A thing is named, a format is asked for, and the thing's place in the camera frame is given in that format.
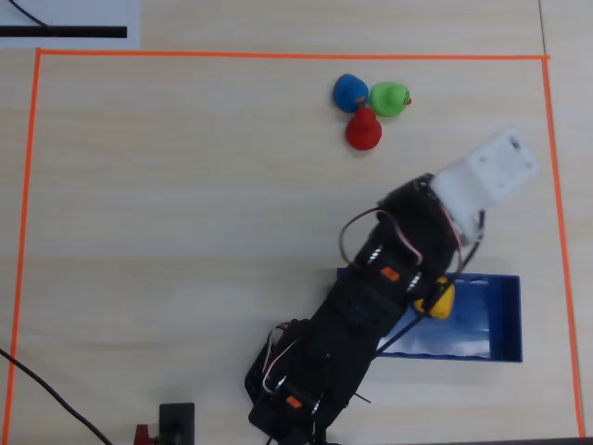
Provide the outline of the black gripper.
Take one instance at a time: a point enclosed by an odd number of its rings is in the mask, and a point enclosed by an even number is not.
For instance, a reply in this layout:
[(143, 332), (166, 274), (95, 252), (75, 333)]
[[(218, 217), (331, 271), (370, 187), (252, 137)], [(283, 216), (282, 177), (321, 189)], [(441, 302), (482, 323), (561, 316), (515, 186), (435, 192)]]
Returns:
[(378, 202), (397, 224), (396, 233), (410, 251), (413, 263), (434, 279), (443, 275), (453, 257), (456, 273), (463, 269), (459, 235), (444, 205), (430, 187), (434, 176), (422, 174), (391, 191)]

